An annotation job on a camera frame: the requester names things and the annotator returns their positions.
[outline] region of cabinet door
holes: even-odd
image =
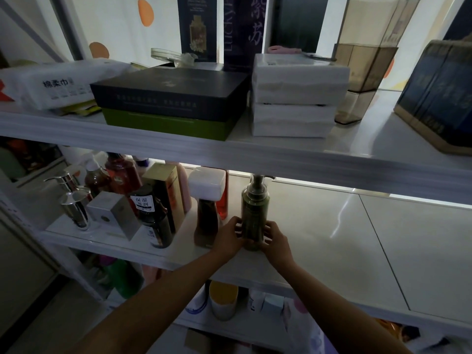
[[[0,336],[41,294],[55,273],[0,218]]]

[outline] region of shelf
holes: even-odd
[[[472,325],[472,211],[361,198],[410,309]]]
[[[116,308],[124,301],[125,299],[114,289],[105,303]],[[261,313],[253,313],[246,308],[246,299],[239,301],[236,314],[229,321],[216,319],[208,303],[197,315],[189,314],[184,310],[174,324],[282,352],[289,346],[282,317],[268,317]]]
[[[363,121],[327,139],[253,137],[247,115],[225,142],[22,112],[0,104],[0,135],[183,163],[472,204],[472,158],[442,154],[391,111],[400,93],[378,91]]]
[[[240,214],[241,190],[247,182],[246,177],[230,176],[228,218]],[[408,309],[358,195],[278,182],[269,185],[269,192],[268,218],[276,220],[287,235],[301,266],[354,303],[393,311]],[[144,228],[127,241],[107,235],[99,227],[79,231],[66,215],[40,236],[56,244],[175,270],[207,252],[193,243],[197,211],[196,201],[192,201],[192,210],[166,249],[152,247]],[[293,208],[296,204],[300,205],[297,210]],[[294,296],[260,252],[239,251],[214,279]]]

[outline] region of shampoo bottle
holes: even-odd
[[[255,243],[245,248],[250,251],[258,250],[257,242],[264,239],[264,227],[267,221],[268,195],[264,175],[251,175],[251,182],[244,188],[241,201],[242,236]]]

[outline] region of perfume box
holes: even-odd
[[[126,196],[114,192],[102,191],[87,204],[87,211],[112,236],[131,241],[141,227]]]
[[[91,84],[102,108],[226,122],[246,109],[249,75],[153,67]]]
[[[216,0],[177,0],[182,53],[198,56],[196,62],[216,62]]]
[[[472,155],[472,43],[431,41],[394,112],[438,150]]]
[[[154,163],[143,175],[143,183],[152,186],[154,195],[167,209],[170,230],[175,234],[185,218],[177,167],[171,164]]]

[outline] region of bottle label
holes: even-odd
[[[154,212],[154,201],[152,195],[149,196],[130,196],[131,200],[136,205],[136,208],[145,212]]]
[[[145,226],[145,228],[150,243],[155,244],[156,246],[162,246],[163,244],[161,236],[159,236],[159,230],[150,226]]]

